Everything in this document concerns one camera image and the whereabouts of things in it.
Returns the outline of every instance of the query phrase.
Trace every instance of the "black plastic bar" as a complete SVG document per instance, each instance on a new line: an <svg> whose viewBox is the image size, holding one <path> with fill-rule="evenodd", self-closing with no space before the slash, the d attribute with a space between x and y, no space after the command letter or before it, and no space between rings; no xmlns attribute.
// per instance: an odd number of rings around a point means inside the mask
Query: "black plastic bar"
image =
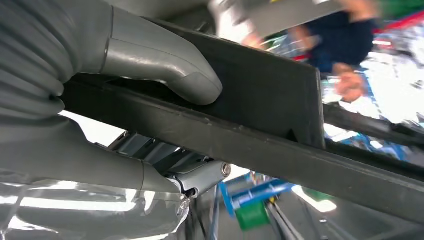
<svg viewBox="0 0 424 240"><path fill-rule="evenodd" d="M323 105L324 122L404 146L424 147L424 134L388 121L362 116L336 106Z"/></svg>
<svg viewBox="0 0 424 240"><path fill-rule="evenodd" d="M424 224L418 166L328 142L332 154L107 83L75 78L62 99L76 114Z"/></svg>

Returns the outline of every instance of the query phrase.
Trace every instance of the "gray plastic casing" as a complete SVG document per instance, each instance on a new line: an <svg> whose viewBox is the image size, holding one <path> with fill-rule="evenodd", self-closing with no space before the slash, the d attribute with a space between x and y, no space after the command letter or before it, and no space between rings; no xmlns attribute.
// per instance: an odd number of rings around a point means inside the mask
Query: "gray plastic casing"
<svg viewBox="0 0 424 240"><path fill-rule="evenodd" d="M0 168L40 179L178 193L148 163L90 144L58 116L79 72L166 84L199 105L222 85L189 42L101 0L0 1Z"/></svg>

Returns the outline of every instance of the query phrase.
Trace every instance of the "green container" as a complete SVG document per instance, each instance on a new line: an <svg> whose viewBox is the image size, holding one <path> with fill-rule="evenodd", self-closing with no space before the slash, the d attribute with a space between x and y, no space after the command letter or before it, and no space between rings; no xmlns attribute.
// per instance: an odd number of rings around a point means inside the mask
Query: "green container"
<svg viewBox="0 0 424 240"><path fill-rule="evenodd" d="M263 202L252 203L235 210L238 224L242 231L248 231L269 224L267 210Z"/></svg>

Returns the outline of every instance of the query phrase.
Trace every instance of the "metal bracket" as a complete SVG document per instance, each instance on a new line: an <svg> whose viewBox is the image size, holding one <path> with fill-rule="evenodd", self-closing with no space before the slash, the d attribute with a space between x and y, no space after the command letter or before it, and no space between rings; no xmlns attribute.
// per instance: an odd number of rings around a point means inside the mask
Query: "metal bracket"
<svg viewBox="0 0 424 240"><path fill-rule="evenodd" d="M231 165L219 160L201 161L176 167L169 172L174 174L173 177L180 183L183 192L194 189L195 194L192 197L197 198L227 178L231 173Z"/></svg>

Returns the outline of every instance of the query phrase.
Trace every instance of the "dark blue shirt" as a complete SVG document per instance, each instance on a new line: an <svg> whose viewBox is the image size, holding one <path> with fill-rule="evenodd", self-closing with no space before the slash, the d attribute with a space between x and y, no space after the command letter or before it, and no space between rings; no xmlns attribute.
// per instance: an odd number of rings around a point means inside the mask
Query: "dark blue shirt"
<svg viewBox="0 0 424 240"><path fill-rule="evenodd" d="M306 23L306 27L318 39L309 64L322 73L331 73L335 63L359 66L373 48L373 20L351 22L342 11Z"/></svg>

